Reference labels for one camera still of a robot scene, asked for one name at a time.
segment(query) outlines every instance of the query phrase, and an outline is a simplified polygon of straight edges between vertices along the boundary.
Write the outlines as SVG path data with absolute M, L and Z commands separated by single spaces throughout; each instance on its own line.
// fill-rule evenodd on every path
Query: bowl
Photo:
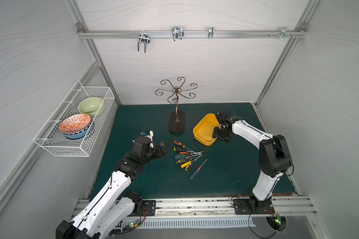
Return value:
M 78 104 L 78 112 L 82 114 L 88 114 L 90 117 L 92 117 L 92 119 L 94 119 L 96 115 L 101 114 L 100 111 L 102 111 L 103 108 L 101 108 L 100 111 L 98 109 L 100 108 L 102 102 L 103 99 L 98 97 L 87 98 Z
M 207 114 L 194 127 L 194 138 L 206 146 L 210 146 L 217 138 L 213 138 L 214 127 L 219 127 L 219 123 L 215 114 Z
M 81 130 L 80 132 L 74 132 L 74 133 L 70 133 L 70 134 L 62 133 L 62 135 L 70 140 L 80 141 L 80 140 L 84 139 L 85 135 L 86 135 L 86 138 L 91 137 L 94 130 L 95 130 L 95 123 L 91 122 L 90 125 L 88 125 L 85 129 Z
M 85 130 L 81 131 L 81 132 L 78 132 L 76 134 L 65 134 L 63 133 L 63 135 L 68 138 L 68 139 L 71 139 L 71 140 L 76 140 L 76 139 L 79 139 L 79 138 L 82 138 L 85 136 L 86 132 L 88 131 L 89 127 L 87 127 Z
M 74 133 L 89 126 L 91 120 L 88 114 L 75 114 L 63 120 L 58 129 L 62 133 Z

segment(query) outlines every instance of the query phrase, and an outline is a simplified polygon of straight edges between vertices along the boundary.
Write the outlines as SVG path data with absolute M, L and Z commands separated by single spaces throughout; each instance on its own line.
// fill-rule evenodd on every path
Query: green bowl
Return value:
M 102 107 L 100 111 L 98 109 L 100 108 L 102 102 L 103 99 L 98 97 L 87 98 L 78 104 L 78 112 L 90 115 L 93 120 L 96 115 L 101 114 L 104 107 Z

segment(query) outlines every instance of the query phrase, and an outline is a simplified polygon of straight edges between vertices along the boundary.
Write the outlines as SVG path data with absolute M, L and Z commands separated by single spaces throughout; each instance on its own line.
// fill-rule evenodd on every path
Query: stand base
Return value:
M 185 129 L 185 123 L 186 123 L 185 113 L 183 111 L 177 111 L 177 114 L 178 114 L 178 122 L 176 122 L 177 120 L 176 111 L 173 111 L 170 114 L 170 119 L 169 119 L 169 131 L 175 134 L 182 133 L 183 130 Z
M 275 213 L 274 207 L 272 207 L 272 203 L 264 205 L 262 208 L 257 208 L 253 213 L 251 212 L 251 207 L 249 203 L 250 199 L 233 199 L 234 212 L 237 215 L 249 215 L 251 214 L 269 214 L 264 209 L 267 208 L 270 212 Z

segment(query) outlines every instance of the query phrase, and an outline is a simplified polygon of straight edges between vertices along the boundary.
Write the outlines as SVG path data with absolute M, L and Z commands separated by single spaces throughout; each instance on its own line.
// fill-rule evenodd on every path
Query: jewelry stand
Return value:
M 190 86 L 194 87 L 194 88 L 187 89 L 187 90 L 182 90 L 181 87 L 185 83 L 186 79 L 184 77 L 178 77 L 177 80 L 178 81 L 183 80 L 180 87 L 178 87 L 178 86 L 174 87 L 173 84 L 170 82 L 170 80 L 164 79 L 164 80 L 161 81 L 161 84 L 165 85 L 166 84 L 165 81 L 168 81 L 172 85 L 173 89 L 172 90 L 158 89 L 158 90 L 155 91 L 155 94 L 158 95 L 158 96 L 163 95 L 163 92 L 159 91 L 159 90 L 172 92 L 172 95 L 168 97 L 168 102 L 171 103 L 171 104 L 176 104 L 176 110 L 173 111 L 170 114 L 169 131 L 171 131 L 172 133 L 175 133 L 175 134 L 182 133 L 183 130 L 185 129 L 185 123 L 186 123 L 186 115 L 185 115 L 185 113 L 183 111 L 178 110 L 178 94 L 182 95 L 181 94 L 182 91 L 191 91 L 192 89 L 196 89 L 198 87 L 198 85 L 196 83 L 191 83 Z M 182 95 L 182 96 L 185 97 L 185 98 L 188 98 L 188 99 L 193 99 L 193 98 L 196 97 L 196 95 L 194 93 L 189 93 L 190 97 L 186 97 L 184 95 Z

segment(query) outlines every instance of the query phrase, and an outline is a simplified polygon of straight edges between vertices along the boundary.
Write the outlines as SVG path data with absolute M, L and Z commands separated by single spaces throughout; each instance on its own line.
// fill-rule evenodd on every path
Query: orange patterned bowl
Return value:
M 62 133 L 74 133 L 87 127 L 91 120 L 88 114 L 75 114 L 63 120 L 58 129 Z

